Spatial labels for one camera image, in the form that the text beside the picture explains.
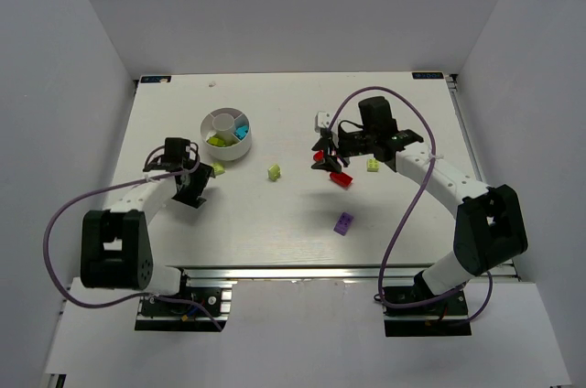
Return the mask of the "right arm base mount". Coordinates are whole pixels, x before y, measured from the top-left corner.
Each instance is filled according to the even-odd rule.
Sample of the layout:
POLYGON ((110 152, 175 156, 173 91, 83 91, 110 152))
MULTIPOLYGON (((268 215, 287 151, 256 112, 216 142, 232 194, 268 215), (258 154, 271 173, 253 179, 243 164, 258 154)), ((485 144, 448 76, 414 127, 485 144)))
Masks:
POLYGON ((472 335, 468 306, 462 290, 423 307, 383 307, 388 338, 468 337, 472 335))

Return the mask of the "light green lego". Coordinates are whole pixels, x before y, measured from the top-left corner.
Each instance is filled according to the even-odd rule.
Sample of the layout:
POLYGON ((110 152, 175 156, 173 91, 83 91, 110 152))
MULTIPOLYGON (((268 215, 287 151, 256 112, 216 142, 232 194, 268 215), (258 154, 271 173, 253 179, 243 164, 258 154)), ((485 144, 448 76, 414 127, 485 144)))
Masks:
POLYGON ((281 177, 281 168, 278 164, 273 164, 267 170, 268 179, 275 182, 281 177))
POLYGON ((213 168, 213 172, 214 172, 215 177, 220 176, 225 173, 225 168, 220 163, 212 163, 212 168, 213 168))
POLYGON ((368 172, 378 172, 379 171, 379 162, 374 158, 369 158, 367 160, 366 168, 368 172))

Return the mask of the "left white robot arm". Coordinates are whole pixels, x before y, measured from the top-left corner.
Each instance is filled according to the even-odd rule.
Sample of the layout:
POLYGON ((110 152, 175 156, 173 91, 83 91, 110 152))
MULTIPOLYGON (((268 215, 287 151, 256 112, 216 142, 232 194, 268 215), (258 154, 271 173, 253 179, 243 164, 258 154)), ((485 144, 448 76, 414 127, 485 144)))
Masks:
POLYGON ((85 214, 81 233, 84 286, 162 296, 180 292, 182 272, 155 262, 148 225, 170 201, 199 208, 214 169, 200 161, 198 146, 188 139, 168 137, 161 151, 147 158, 145 177, 114 205, 85 214))

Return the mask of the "small green lego brick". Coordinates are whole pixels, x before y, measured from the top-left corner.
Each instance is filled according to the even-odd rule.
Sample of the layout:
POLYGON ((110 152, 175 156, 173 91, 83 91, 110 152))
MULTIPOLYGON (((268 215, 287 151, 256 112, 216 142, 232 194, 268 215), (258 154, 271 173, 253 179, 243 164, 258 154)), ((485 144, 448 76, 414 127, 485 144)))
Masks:
POLYGON ((213 137, 210 141, 210 144, 213 146, 218 146, 218 147, 227 147, 229 146, 229 144, 227 144, 223 139, 221 138, 217 138, 217 137, 213 137))

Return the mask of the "cyan lego brick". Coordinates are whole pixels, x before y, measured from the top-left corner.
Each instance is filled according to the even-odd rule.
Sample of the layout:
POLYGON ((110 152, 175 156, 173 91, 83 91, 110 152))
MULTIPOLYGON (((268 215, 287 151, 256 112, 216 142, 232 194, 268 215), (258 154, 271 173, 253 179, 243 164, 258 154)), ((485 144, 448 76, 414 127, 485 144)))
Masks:
POLYGON ((233 134, 237 140, 243 141, 246 138, 246 136, 248 135, 248 133, 249 133, 249 125, 243 124, 243 125, 236 126, 233 134))

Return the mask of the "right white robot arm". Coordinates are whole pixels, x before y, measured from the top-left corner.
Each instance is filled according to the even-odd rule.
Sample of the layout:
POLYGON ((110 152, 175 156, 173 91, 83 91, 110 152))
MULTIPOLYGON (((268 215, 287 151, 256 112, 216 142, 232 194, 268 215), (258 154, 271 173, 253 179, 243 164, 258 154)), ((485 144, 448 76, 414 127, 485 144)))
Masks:
POLYGON ((519 199, 511 187, 491 187, 469 178, 440 158, 430 141, 399 129, 386 98, 371 97, 358 107, 362 121, 352 132, 336 123, 334 115, 317 112, 320 138, 312 149, 322 157, 314 169, 340 175, 351 157, 373 156, 417 183, 418 197, 429 193, 455 220, 451 251, 414 279, 412 307, 451 296, 472 278, 527 250, 519 199))

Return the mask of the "dark green lego brick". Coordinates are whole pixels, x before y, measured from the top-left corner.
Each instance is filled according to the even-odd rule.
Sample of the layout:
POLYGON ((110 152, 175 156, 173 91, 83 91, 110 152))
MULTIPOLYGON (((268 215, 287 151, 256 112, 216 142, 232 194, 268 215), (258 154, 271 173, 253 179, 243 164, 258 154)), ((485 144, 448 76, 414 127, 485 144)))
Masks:
POLYGON ((207 143, 212 146, 224 146, 224 141, 217 136, 211 136, 208 138, 207 143))

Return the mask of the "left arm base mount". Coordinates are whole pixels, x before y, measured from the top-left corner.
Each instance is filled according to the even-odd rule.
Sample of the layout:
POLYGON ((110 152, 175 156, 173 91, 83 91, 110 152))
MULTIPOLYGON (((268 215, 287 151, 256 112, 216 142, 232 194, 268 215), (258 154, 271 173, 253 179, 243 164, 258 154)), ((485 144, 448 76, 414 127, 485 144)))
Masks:
POLYGON ((182 272, 179 293, 142 298, 135 331, 219 333, 227 322, 234 282, 198 275, 195 269, 182 272))

